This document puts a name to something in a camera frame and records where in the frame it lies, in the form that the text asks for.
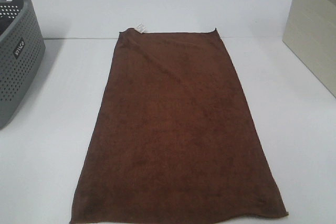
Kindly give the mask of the brown towel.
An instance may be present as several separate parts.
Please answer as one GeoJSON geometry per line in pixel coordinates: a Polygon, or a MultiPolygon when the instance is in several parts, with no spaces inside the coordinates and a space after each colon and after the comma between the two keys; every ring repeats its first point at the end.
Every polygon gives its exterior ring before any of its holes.
{"type": "Polygon", "coordinates": [[[71,223],[287,215],[218,32],[121,32],[71,223]]]}

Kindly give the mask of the grey perforated plastic basket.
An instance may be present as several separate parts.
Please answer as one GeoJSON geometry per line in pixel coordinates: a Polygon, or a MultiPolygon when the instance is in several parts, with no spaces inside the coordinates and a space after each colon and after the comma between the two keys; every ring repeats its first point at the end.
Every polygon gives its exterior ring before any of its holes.
{"type": "Polygon", "coordinates": [[[24,98],[45,49],[32,0],[1,2],[1,127],[24,98]]]}

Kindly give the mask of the beige storage box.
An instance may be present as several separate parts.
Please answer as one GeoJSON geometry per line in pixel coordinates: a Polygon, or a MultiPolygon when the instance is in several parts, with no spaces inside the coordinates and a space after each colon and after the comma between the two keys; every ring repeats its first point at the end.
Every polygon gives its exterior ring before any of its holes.
{"type": "Polygon", "coordinates": [[[335,95],[335,0],[292,0],[282,41],[335,95]]]}

